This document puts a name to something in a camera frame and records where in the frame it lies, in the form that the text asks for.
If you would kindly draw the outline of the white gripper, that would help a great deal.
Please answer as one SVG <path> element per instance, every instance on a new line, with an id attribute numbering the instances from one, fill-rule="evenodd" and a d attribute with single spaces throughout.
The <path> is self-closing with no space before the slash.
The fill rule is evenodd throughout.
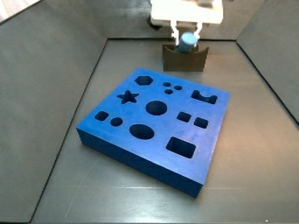
<path id="1" fill-rule="evenodd" d="M 201 24 L 220 24 L 221 0 L 151 0 L 151 23 L 171 26 L 175 45 L 180 42 L 176 22 L 196 24 L 193 37 L 200 39 Z"/>

